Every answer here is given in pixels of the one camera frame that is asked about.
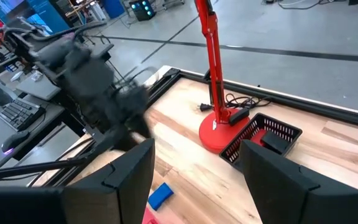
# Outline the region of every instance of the red lamp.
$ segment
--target red lamp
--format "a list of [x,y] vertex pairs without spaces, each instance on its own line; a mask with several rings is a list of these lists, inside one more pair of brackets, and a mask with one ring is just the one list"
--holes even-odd
[[195,3],[208,49],[211,76],[209,94],[213,103],[213,112],[201,123],[199,136],[207,150],[218,154],[249,122],[249,112],[226,107],[218,39],[218,18],[210,0],[195,0]]

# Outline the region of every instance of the wooden tabletop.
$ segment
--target wooden tabletop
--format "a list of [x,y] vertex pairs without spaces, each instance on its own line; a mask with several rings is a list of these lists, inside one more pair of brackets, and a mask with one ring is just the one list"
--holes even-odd
[[[169,68],[162,67],[146,84],[158,80]],[[147,111],[156,141],[150,193],[163,182],[175,193],[153,213],[161,223],[261,223],[244,176],[201,145],[198,128],[208,113],[197,106],[208,102],[205,84],[181,79]],[[357,126],[275,103],[255,108],[250,117],[259,112],[303,130],[288,159],[358,189]],[[100,155],[73,182],[121,154]]]

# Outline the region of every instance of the gray floor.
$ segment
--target gray floor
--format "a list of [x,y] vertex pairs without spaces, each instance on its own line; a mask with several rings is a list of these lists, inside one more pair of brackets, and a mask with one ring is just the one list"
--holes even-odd
[[[314,2],[306,0],[299,7]],[[260,1],[219,0],[214,1],[214,9],[219,19],[221,45],[358,55],[358,6],[348,6],[347,2],[292,11],[276,4],[265,6]],[[132,19],[122,16],[121,20],[113,19],[107,26],[88,34],[111,38],[115,45],[110,51],[111,61],[122,74],[131,76],[145,67],[162,65],[204,73],[208,69],[208,56],[197,15],[194,2],[187,0],[183,6],[158,12],[150,21],[129,26],[126,21]],[[102,44],[99,39],[92,39],[97,45]],[[236,48],[222,49],[221,57],[225,79],[358,110],[358,62]],[[142,73],[137,80],[144,82],[151,75],[152,72]],[[77,139],[78,136],[65,128],[35,148],[21,164],[55,160]],[[0,185],[25,185],[28,181]]]

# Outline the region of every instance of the blue block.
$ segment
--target blue block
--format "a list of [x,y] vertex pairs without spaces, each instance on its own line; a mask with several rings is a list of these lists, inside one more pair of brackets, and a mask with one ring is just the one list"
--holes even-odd
[[163,183],[157,190],[154,191],[154,193],[152,193],[152,195],[150,195],[149,204],[154,210],[157,210],[171,195],[173,195],[173,191],[166,183]]

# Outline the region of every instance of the red lamp base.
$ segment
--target red lamp base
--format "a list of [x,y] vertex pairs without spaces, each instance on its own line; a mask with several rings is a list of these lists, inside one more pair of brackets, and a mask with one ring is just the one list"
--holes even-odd
[[[238,110],[228,108],[231,114],[236,113]],[[236,125],[218,124],[214,127],[215,112],[209,114],[201,123],[198,135],[200,136],[203,146],[215,154],[219,154],[240,131],[247,125],[249,118],[240,120]]]

